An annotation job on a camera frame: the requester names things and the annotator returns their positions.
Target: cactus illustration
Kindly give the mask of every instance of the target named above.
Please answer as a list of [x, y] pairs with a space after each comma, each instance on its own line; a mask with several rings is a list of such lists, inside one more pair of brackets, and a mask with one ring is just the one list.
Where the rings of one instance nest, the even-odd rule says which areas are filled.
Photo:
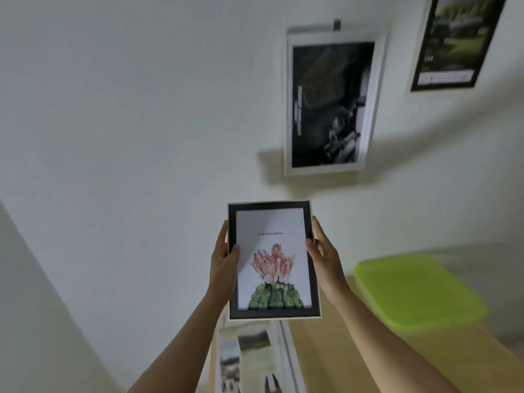
[[273, 245], [271, 252], [259, 249], [252, 266], [263, 283], [251, 295], [249, 309], [303, 308], [298, 290], [289, 282], [294, 265], [295, 256], [288, 257], [280, 244]]

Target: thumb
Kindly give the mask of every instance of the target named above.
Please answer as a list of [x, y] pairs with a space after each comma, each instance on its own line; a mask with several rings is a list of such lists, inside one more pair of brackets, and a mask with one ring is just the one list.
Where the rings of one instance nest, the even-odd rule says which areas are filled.
[[308, 250], [309, 255], [311, 255], [311, 258], [313, 258], [313, 262], [321, 262], [324, 260], [324, 257], [318, 250], [317, 246], [313, 242], [311, 238], [306, 239], [305, 241], [305, 248]]
[[240, 256], [240, 245], [235, 244], [229, 255], [224, 259], [228, 262], [237, 263]]

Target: picture frame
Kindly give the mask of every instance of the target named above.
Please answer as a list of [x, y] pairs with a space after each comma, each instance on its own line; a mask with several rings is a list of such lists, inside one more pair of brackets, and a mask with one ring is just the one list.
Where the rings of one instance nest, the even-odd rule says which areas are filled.
[[365, 167], [387, 29], [288, 32], [284, 175]]
[[310, 201], [230, 203], [228, 251], [240, 245], [229, 320], [322, 317]]
[[506, 0], [431, 0], [411, 92], [473, 88]]

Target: pink cactus flower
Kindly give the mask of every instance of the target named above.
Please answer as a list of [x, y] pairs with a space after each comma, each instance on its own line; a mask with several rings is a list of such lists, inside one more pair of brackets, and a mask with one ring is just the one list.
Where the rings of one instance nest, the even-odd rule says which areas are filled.
[[287, 284], [291, 277], [291, 270], [293, 269], [293, 266], [295, 265], [294, 254], [291, 255], [290, 258], [283, 255], [279, 263], [280, 264], [279, 264], [278, 281]]
[[258, 250], [253, 256], [253, 269], [259, 274], [260, 278], [267, 284], [272, 284], [278, 280], [277, 260], [266, 250]]
[[273, 245], [273, 248], [271, 249], [271, 255], [272, 255], [275, 259], [282, 258], [282, 256], [283, 256], [283, 253], [282, 253], [282, 246], [281, 246], [280, 244], [275, 244], [275, 245]]

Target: left hand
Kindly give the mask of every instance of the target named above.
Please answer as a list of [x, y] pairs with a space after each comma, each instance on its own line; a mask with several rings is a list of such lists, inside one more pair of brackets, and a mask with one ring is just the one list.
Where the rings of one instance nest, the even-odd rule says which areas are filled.
[[207, 288], [207, 294], [214, 300], [220, 301], [221, 306], [225, 306], [233, 294], [236, 284], [236, 264], [240, 255], [238, 244], [233, 247], [229, 255], [227, 254], [226, 233], [227, 221], [224, 221], [219, 237], [216, 239], [215, 250], [211, 255], [211, 271]]

